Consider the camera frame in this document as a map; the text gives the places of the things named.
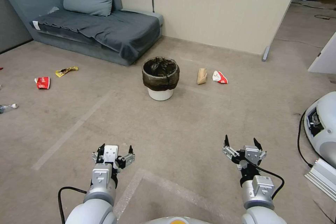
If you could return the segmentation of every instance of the white trash can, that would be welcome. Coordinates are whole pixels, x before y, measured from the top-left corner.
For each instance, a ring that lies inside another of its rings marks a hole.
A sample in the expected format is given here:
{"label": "white trash can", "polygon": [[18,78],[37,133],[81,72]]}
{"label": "white trash can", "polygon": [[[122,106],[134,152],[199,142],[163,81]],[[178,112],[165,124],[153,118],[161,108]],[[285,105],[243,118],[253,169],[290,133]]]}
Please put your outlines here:
{"label": "white trash can", "polygon": [[155,57],[147,60],[142,67],[143,84],[154,100],[169,99],[180,78],[180,68],[173,59]]}

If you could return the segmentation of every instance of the red snack wrapper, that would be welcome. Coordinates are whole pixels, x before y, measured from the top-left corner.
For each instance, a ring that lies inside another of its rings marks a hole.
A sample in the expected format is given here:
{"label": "red snack wrapper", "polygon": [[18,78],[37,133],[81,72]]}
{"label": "red snack wrapper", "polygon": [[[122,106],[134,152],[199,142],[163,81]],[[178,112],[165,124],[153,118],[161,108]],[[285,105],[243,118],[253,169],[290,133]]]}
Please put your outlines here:
{"label": "red snack wrapper", "polygon": [[34,79],[37,89],[49,89],[50,77],[38,77]]}

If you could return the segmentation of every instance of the red and white wrapper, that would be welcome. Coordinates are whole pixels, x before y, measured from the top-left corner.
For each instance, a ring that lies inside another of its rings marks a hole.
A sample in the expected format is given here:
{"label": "red and white wrapper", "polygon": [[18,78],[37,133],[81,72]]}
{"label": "red and white wrapper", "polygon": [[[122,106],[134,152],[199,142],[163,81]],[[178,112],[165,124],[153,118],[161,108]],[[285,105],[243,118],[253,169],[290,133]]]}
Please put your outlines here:
{"label": "red and white wrapper", "polygon": [[49,89],[50,77],[38,77],[34,79],[37,89]]}
{"label": "red and white wrapper", "polygon": [[224,84],[229,83],[228,80],[224,77],[224,75],[220,71],[214,71],[212,75],[212,80]]}

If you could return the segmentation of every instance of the brown paper bag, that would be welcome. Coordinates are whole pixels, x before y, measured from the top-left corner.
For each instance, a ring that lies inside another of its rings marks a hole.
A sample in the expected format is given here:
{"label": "brown paper bag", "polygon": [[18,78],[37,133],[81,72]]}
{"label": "brown paper bag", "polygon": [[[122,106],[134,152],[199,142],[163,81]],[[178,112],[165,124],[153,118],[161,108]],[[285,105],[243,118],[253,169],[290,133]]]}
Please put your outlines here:
{"label": "brown paper bag", "polygon": [[200,68],[198,70],[198,77],[197,77],[197,84],[203,84],[205,83],[207,80],[207,69],[206,68]]}

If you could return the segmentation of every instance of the black cable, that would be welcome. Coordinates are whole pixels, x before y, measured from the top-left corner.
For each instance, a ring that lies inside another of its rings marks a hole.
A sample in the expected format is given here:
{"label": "black cable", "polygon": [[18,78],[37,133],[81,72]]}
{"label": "black cable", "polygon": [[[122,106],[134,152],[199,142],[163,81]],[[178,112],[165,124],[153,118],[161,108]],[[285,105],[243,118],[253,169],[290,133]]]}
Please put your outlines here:
{"label": "black cable", "polygon": [[272,195],[272,199],[274,199],[274,197],[276,196],[276,194],[277,194],[277,193],[281,190],[281,188],[283,188],[283,186],[285,185],[285,180],[284,180],[281,176],[279,176],[278,174],[275,174],[275,173],[273,173],[273,172],[271,172],[271,171],[267,171],[267,170],[265,170],[265,169],[263,169],[263,168],[260,168],[259,166],[253,164],[250,160],[247,160],[247,159],[245,159],[245,160],[246,160],[250,165],[254,166],[256,169],[258,169],[258,170],[260,170],[260,171],[263,171],[263,172],[265,172],[265,173],[271,174],[271,175],[273,175],[273,176],[275,176],[275,177],[281,179],[281,185],[275,190],[275,192],[274,192],[273,195]]}
{"label": "black cable", "polygon": [[313,200],[314,201],[314,203],[317,205],[317,207],[321,210],[321,212],[333,223],[333,224],[335,224],[336,223],[336,220],[335,221],[333,221],[332,219],[330,219],[330,217],[322,210],[322,208],[320,207],[320,205],[315,201],[315,200]]}
{"label": "black cable", "polygon": [[322,14],[314,15],[314,17],[319,18],[319,19],[325,19],[325,20],[329,20],[331,18],[336,18],[336,17],[326,16],[326,15],[322,15]]}
{"label": "black cable", "polygon": [[58,191],[58,207],[59,207],[59,212],[61,214],[61,220],[62,220],[62,224],[65,224],[65,218],[64,218],[64,212],[63,212],[63,207],[62,207],[62,199],[61,199],[61,192],[62,190],[64,189],[70,189],[70,190],[74,190],[74,191],[77,191],[77,192],[80,192],[80,193],[84,193],[86,194],[87,192],[84,191],[84,190],[81,190],[81,189],[78,189],[76,187],[62,187],[59,191]]}
{"label": "black cable", "polygon": [[303,3],[298,3],[298,2],[292,2],[291,4],[302,5],[302,6],[306,6],[306,7],[313,8],[313,9],[330,9],[330,10],[336,11],[336,8],[315,7],[315,6],[311,6],[311,5],[307,5],[307,4],[303,4]]}
{"label": "black cable", "polygon": [[303,155],[302,155],[302,153],[301,153],[301,149],[300,149],[300,134],[301,134],[301,125],[302,125],[302,119],[303,119],[303,117],[305,116],[305,113],[306,113],[306,111],[304,111],[303,112],[303,114],[302,114],[302,116],[301,116],[301,119],[300,119],[300,122],[299,122],[299,132],[298,132],[298,136],[297,136],[297,149],[298,149],[298,151],[299,151],[299,154],[300,154],[300,156],[302,157],[302,159],[303,159],[303,161],[310,167],[310,168],[312,168],[313,167],[313,165],[312,164],[310,164],[310,163],[308,163],[308,161],[303,157]]}

